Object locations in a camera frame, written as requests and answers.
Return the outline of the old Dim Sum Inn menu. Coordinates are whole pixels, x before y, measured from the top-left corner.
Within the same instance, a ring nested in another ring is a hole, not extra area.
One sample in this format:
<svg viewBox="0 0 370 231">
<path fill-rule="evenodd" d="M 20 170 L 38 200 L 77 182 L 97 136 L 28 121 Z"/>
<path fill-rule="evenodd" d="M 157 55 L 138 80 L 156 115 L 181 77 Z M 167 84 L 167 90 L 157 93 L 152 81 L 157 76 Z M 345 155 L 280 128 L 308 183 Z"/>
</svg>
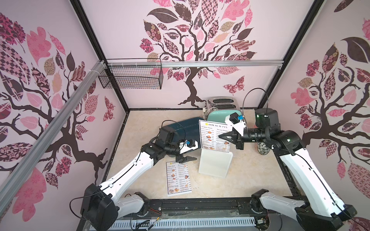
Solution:
<svg viewBox="0 0 370 231">
<path fill-rule="evenodd" d="M 188 164 L 166 162 L 166 178 L 168 197 L 192 192 Z"/>
</svg>

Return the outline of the new Dim Sum Inn menu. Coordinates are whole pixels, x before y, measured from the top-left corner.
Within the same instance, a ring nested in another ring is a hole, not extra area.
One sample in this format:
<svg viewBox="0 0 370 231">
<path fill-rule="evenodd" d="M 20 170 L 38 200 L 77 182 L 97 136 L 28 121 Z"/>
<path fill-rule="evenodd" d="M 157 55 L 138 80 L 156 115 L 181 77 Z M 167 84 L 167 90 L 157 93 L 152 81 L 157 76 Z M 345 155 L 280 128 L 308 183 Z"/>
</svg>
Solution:
<svg viewBox="0 0 370 231">
<path fill-rule="evenodd" d="M 230 143 L 219 138 L 219 135 L 230 131 L 232 131 L 232 127 L 227 124 L 200 120 L 199 133 L 201 148 L 228 153 L 230 150 Z"/>
</svg>

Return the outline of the clear acrylic menu holder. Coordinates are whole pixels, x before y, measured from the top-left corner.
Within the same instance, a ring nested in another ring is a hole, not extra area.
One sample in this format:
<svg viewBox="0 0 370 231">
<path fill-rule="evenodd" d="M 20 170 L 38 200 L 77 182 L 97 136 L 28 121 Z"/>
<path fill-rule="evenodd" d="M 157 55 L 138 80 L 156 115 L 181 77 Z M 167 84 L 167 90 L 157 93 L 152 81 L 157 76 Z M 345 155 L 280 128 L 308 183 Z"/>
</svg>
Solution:
<svg viewBox="0 0 370 231">
<path fill-rule="evenodd" d="M 225 178 L 233 158 L 232 152 L 201 150 L 199 174 Z"/>
</svg>

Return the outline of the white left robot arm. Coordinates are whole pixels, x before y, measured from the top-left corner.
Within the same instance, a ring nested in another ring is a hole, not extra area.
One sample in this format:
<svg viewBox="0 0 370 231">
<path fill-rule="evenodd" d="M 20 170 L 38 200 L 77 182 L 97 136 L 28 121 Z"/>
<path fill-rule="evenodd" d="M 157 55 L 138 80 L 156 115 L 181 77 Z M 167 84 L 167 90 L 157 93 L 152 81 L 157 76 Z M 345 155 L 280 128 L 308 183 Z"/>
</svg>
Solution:
<svg viewBox="0 0 370 231">
<path fill-rule="evenodd" d="M 173 141 L 175 130 L 161 128 L 158 135 L 144 144 L 138 155 L 119 173 L 102 182 L 91 184 L 82 197 L 81 216 L 97 231 L 107 231 L 118 218 L 129 214 L 144 216 L 149 210 L 149 199 L 137 192 L 125 199 L 125 191 L 147 170 L 165 156 L 174 156 L 176 163 L 193 161 L 185 153 L 199 148 L 195 139 Z"/>
</svg>

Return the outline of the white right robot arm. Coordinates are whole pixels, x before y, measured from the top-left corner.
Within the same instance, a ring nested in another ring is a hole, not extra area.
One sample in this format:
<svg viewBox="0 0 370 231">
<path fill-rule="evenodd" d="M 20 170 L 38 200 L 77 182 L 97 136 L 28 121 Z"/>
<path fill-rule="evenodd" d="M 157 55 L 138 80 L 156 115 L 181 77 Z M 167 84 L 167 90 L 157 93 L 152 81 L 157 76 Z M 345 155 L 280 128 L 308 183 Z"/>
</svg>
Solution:
<svg viewBox="0 0 370 231">
<path fill-rule="evenodd" d="M 232 113 L 225 117 L 230 132 L 219 135 L 242 150 L 247 142 L 262 142 L 290 170 L 301 186 L 306 199 L 294 200 L 261 189 L 251 196 L 250 208 L 256 214 L 273 210 L 297 221 L 305 231 L 337 231 L 357 214 L 320 174 L 305 144 L 293 131 L 283 131 L 278 113 L 271 108 L 255 111 L 255 128 L 248 128 L 244 117 Z"/>
</svg>

